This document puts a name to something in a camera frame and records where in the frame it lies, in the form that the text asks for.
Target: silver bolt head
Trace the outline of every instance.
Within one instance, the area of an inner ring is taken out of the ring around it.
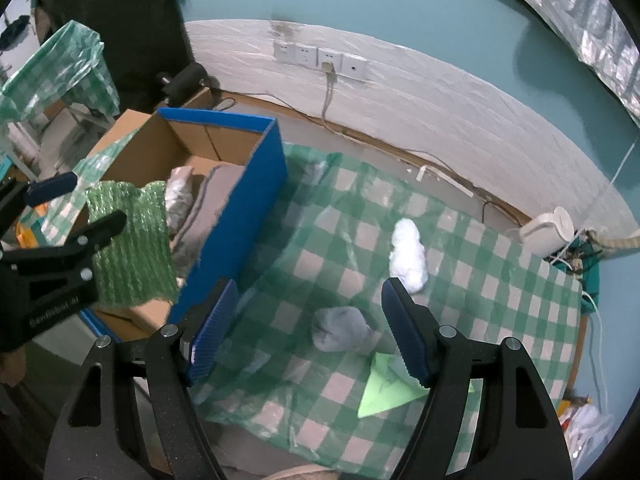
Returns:
[[[101,335],[95,340],[95,345],[98,348],[105,348],[111,344],[111,338],[108,335]]]
[[[94,276],[93,271],[88,267],[85,267],[80,271],[80,277],[86,282],[90,282],[93,276]]]
[[[449,338],[455,337],[458,333],[458,331],[451,325],[442,325],[438,331],[440,332],[441,336]]]
[[[171,337],[172,335],[176,335],[178,333],[178,327],[175,326],[174,324],[168,324],[168,325],[163,326],[160,329],[160,333],[164,337]]]
[[[522,343],[514,337],[508,337],[505,339],[504,344],[511,350],[520,350],[520,348],[522,348]]]

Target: cardboard box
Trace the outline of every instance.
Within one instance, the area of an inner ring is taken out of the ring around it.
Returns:
[[[200,303],[220,277],[236,278],[253,248],[265,216],[286,180],[287,170],[276,119],[210,110],[160,108],[152,116],[128,110],[94,151],[137,133],[105,172],[102,180],[130,182],[143,187],[166,180],[173,168],[193,166],[194,193],[213,167],[244,167],[218,222],[191,270],[175,306],[151,301],[129,312],[101,312],[100,319],[124,340],[139,338],[169,322],[178,322],[187,309]],[[76,226],[86,222],[86,212]],[[128,320],[138,331],[123,330]]]

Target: green bubble wrap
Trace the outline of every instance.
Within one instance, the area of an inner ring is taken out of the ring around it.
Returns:
[[[112,181],[87,189],[89,221],[117,209],[127,214],[124,231],[94,256],[100,308],[128,308],[149,300],[175,302],[178,287],[166,228],[165,189],[165,182],[138,189]]]

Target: blue wall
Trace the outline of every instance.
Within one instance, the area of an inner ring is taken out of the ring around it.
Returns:
[[[533,108],[612,177],[638,132],[520,0],[181,0],[186,21],[278,19],[360,32],[450,62]],[[640,149],[617,189],[640,219]]]
[[[640,254],[600,264],[600,317],[604,327],[602,360],[609,391],[609,411],[614,417],[614,432],[640,389],[640,294],[636,288],[638,276]],[[598,363],[599,331],[597,318],[592,316],[575,381],[576,391],[581,395],[592,395],[597,406],[603,394]],[[585,457],[577,473],[586,471],[598,455],[599,450]]]

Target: white pitcher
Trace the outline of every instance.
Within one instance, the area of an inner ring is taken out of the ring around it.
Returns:
[[[574,237],[574,223],[566,209],[536,216],[520,228],[520,241],[533,254],[545,258],[562,249]]]

